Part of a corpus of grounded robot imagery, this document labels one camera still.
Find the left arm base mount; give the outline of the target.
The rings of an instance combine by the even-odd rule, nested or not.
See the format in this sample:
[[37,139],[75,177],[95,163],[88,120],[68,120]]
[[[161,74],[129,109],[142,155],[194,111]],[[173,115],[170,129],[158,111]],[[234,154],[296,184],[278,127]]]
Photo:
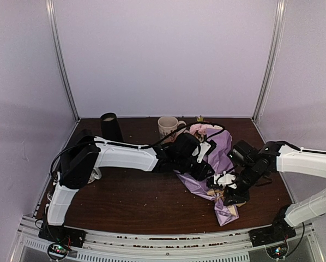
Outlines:
[[37,226],[35,223],[39,229],[38,238],[49,242],[46,253],[51,261],[65,259],[73,251],[72,247],[83,247],[86,238],[84,230],[68,228],[63,225],[49,225],[46,214],[43,214],[42,219],[39,220],[42,221],[41,226]]

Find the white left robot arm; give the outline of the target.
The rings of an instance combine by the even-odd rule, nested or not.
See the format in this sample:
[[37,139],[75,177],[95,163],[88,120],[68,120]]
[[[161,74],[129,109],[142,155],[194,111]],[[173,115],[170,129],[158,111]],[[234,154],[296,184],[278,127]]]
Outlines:
[[55,189],[46,209],[46,234],[54,242],[67,237],[65,215],[75,194],[89,182],[100,168],[128,168],[145,172],[188,173],[196,180],[204,180],[215,171],[205,161],[216,147],[214,141],[200,142],[189,133],[181,133],[174,142],[156,145],[133,145],[87,135],[74,146],[58,155],[61,161],[56,171]]

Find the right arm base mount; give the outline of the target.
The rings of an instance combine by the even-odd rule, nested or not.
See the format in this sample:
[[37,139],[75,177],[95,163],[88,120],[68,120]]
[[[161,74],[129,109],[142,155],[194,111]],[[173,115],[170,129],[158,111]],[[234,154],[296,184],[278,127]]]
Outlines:
[[266,252],[272,259],[286,258],[289,255],[287,240],[296,236],[295,230],[284,220],[288,207],[280,208],[270,226],[249,231],[252,246],[266,246]]

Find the purple flower bouquet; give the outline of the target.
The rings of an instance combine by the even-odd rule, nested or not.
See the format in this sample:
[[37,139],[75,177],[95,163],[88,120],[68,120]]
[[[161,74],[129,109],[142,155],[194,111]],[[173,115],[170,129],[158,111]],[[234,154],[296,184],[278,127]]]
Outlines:
[[[189,133],[200,140],[207,138],[209,141],[214,140],[216,142],[216,148],[204,157],[204,160],[212,166],[216,174],[233,169],[233,164],[227,157],[227,153],[231,149],[232,137],[228,131],[218,134],[217,132],[221,129],[220,126],[210,123],[197,123],[189,128]],[[178,174],[177,176],[192,194],[214,202],[214,212],[220,226],[239,218],[235,207],[228,208],[224,205],[220,193],[208,193],[210,189],[206,185],[206,180],[198,181],[188,173]]]

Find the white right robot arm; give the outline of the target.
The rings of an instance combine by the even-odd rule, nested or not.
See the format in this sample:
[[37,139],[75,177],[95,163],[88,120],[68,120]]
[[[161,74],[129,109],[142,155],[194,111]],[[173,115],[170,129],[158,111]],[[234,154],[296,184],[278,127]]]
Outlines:
[[[240,140],[228,156],[242,170],[225,186],[225,204],[248,201],[249,189],[271,172],[326,179],[326,151],[298,147],[286,141],[269,141],[257,149]],[[281,240],[289,227],[326,214],[326,188],[281,211],[276,223],[268,229],[268,236],[273,241]]]

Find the beige satin ribbon bow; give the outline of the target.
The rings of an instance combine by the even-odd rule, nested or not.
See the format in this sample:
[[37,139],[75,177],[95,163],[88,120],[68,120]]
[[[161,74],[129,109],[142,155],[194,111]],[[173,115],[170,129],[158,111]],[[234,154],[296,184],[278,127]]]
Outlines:
[[207,195],[213,197],[214,200],[214,210],[217,218],[233,218],[239,217],[238,207],[242,207],[246,204],[246,201],[240,204],[226,205],[226,198],[224,196],[224,190],[220,189],[209,189]]

